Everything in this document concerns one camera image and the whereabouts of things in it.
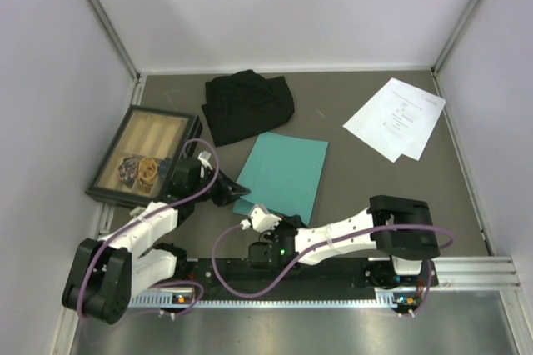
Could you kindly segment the teal file folder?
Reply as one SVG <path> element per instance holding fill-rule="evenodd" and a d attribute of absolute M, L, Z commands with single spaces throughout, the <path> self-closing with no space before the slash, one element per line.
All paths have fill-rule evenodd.
<path fill-rule="evenodd" d="M 237 182 L 250 193 L 233 206 L 247 215 L 255 204 L 311 221 L 328 142 L 265 132 L 257 137 Z"/>

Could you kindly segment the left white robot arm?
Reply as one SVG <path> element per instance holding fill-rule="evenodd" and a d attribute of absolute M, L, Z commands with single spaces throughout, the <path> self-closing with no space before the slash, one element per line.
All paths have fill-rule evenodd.
<path fill-rule="evenodd" d="M 187 280 L 186 251 L 160 238 L 183 224 L 197 203 L 225 207 L 250 192 L 209 156 L 201 152 L 179 161 L 160 202 L 150 202 L 116 232 L 78 245 L 62 293 L 65 308 L 113 325 L 138 294 L 158 283 Z"/>

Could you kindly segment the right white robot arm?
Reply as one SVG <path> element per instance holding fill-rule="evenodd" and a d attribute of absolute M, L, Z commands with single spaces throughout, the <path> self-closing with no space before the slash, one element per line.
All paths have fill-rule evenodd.
<path fill-rule="evenodd" d="M 239 228 L 271 235 L 261 265 L 316 266 L 339 255 L 376 249 L 391 258 L 388 272 L 400 285 L 418 276 L 418 264 L 441 255 L 429 205 L 402 197 L 371 197 L 369 207 L 322 227 L 298 227 L 289 217 L 255 205 Z"/>

